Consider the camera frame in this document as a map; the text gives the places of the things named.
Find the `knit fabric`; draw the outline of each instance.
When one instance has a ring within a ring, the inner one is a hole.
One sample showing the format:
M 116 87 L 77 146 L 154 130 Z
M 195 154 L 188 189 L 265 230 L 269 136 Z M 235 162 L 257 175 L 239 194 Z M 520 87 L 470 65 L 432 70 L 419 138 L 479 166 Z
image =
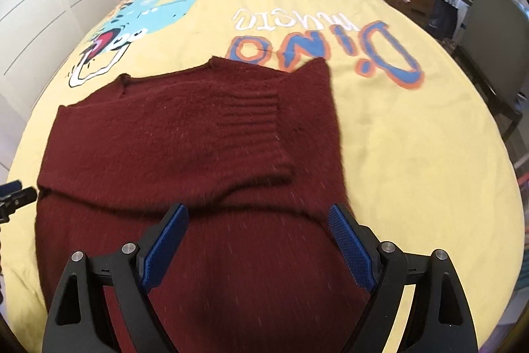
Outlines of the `knit fabric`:
M 60 107 L 38 185 L 47 306 L 73 251 L 118 250 L 174 202 L 190 225 L 149 297 L 182 353 L 337 352 L 367 302 L 325 228 L 346 190 L 323 59 L 292 74 L 212 58 L 120 75 Z M 122 350 L 133 352 L 105 294 Z

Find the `yellow bedsheet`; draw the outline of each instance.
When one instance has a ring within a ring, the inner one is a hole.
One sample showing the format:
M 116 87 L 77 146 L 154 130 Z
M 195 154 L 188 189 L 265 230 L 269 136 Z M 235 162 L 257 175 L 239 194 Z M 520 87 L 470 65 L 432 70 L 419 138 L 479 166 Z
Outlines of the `yellow bedsheet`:
M 382 0 L 123 0 L 42 95 L 10 179 L 35 185 L 59 105 L 123 72 L 178 71 L 212 55 L 286 71 L 328 59 L 356 218 L 406 252 L 447 250 L 482 344 L 522 260 L 514 172 L 472 84 L 435 40 Z M 30 352 L 39 351 L 46 320 L 34 219 L 35 205 L 19 210 L 0 237 L 9 323 Z M 406 288 L 387 352 L 398 346 L 412 294 Z

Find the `ribbed cuff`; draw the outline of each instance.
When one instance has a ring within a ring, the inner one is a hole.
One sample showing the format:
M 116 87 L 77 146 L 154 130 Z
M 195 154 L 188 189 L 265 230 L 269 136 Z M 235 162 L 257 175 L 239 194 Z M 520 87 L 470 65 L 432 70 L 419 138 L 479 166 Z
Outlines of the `ribbed cuff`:
M 221 98 L 216 150 L 224 181 L 241 187 L 291 178 L 293 163 L 278 131 L 278 99 L 270 90 L 231 91 Z

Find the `gray chair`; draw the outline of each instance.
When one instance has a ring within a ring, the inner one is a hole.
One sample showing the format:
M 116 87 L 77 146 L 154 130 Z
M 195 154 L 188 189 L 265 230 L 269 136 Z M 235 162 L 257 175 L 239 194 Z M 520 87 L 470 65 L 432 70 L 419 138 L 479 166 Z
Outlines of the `gray chair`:
M 517 0 L 474 0 L 462 27 L 452 56 L 481 87 L 493 116 L 511 120 L 505 141 L 522 119 L 517 95 L 529 70 L 529 19 Z

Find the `metal screw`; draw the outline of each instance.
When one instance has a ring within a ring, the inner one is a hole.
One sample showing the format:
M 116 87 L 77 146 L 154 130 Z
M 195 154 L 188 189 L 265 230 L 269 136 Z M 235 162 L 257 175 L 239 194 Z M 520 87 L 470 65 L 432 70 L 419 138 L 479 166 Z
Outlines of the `metal screw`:
M 438 249 L 435 250 L 435 257 L 437 257 L 440 260 L 446 260 L 448 258 L 448 253 L 444 250 Z
M 128 242 L 121 247 L 121 251 L 125 254 L 131 254 L 134 250 L 136 250 L 136 244 L 133 244 L 132 242 Z
M 74 261 L 74 262 L 78 262 L 79 260 L 81 260 L 83 258 L 84 254 L 82 251 L 76 251 L 74 254 L 71 255 L 71 259 Z
M 383 242 L 381 247 L 386 253 L 393 253 L 396 249 L 395 245 L 391 241 Z

